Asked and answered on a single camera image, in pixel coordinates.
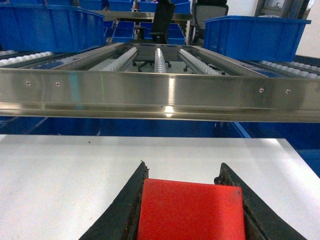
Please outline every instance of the red pad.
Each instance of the red pad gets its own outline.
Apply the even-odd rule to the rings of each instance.
[[[146,179],[137,240],[245,240],[242,189]]]

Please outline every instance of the blue plastic bin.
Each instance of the blue plastic bin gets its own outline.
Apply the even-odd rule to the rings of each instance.
[[[191,2],[189,0],[171,0],[175,4],[175,14],[189,14],[191,12]]]
[[[109,0],[111,11],[130,12],[133,2],[131,0]]]
[[[181,30],[169,29],[168,44],[170,45],[185,45],[186,37]]]
[[[205,21],[204,48],[237,59],[291,62],[310,20],[223,16]]]
[[[180,27],[180,25],[178,23],[170,23],[169,29],[180,30],[181,31],[181,27]]]
[[[72,6],[72,0],[46,0],[48,5]]]
[[[128,43],[134,39],[135,30],[133,28],[116,28],[112,41],[114,43]]]
[[[44,0],[9,0],[11,4],[45,4]]]
[[[75,6],[0,3],[0,44],[19,52],[79,53],[104,44],[104,16]]]
[[[103,21],[103,28],[104,28],[104,37],[105,39],[111,38],[114,34],[114,21]]]
[[[79,0],[80,6],[88,10],[103,10],[106,6],[105,0]]]
[[[134,21],[119,21],[116,27],[120,29],[133,29],[135,24]]]
[[[155,13],[157,8],[157,2],[140,0],[139,12]]]
[[[153,23],[152,22],[140,22],[140,26],[147,29],[152,29]]]

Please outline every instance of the white table surface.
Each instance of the white table surface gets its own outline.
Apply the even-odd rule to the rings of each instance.
[[[0,239],[78,239],[141,160],[150,178],[210,184],[225,162],[319,239],[320,179],[284,139],[36,135],[0,135]]]

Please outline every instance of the metal rail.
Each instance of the metal rail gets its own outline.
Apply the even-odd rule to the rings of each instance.
[[[104,15],[105,20],[114,20],[114,19],[154,19],[154,12],[138,12],[138,11],[94,11],[98,14]],[[192,14],[173,14],[172,20],[175,21],[188,21],[192,19]]]
[[[165,58],[160,48],[154,51],[154,72],[160,74],[167,72]]]
[[[320,122],[320,80],[2,69],[0,115]]]
[[[101,57],[108,58],[112,56],[123,43],[114,43],[112,45],[103,46],[85,53],[80,53],[79,57],[73,56],[70,61],[53,67],[52,70],[81,70],[84,66],[88,66],[91,63],[101,59]]]
[[[191,68],[192,72],[195,74],[208,74],[208,75],[220,75],[216,70],[206,65],[204,62],[197,59],[195,56],[188,53],[186,50],[180,49],[179,57],[184,61],[184,63]]]
[[[132,63],[137,55],[137,48],[133,47],[129,51],[122,54],[112,63],[108,64],[102,71],[121,72],[124,71],[128,64]]]
[[[233,76],[266,77],[264,74],[257,72],[261,70],[257,67],[199,46],[194,46],[190,53],[194,56],[199,56],[208,63]]]

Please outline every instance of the office chair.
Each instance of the office chair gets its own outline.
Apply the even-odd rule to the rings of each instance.
[[[156,5],[156,10],[153,19],[153,25],[151,32],[149,33],[152,36],[152,39],[145,39],[144,37],[144,29],[145,27],[136,27],[136,29],[140,30],[139,38],[130,41],[130,43],[138,43],[138,44],[168,44],[168,30],[169,25],[171,23],[172,17],[174,15],[176,9],[176,5],[173,4],[170,0],[158,0],[158,4]],[[154,60],[146,60],[144,63],[139,65],[138,71],[142,72],[142,69],[147,64],[154,64]]]
[[[227,0],[198,0],[192,7],[194,23],[191,43],[205,39],[205,20],[226,16],[228,11]]]

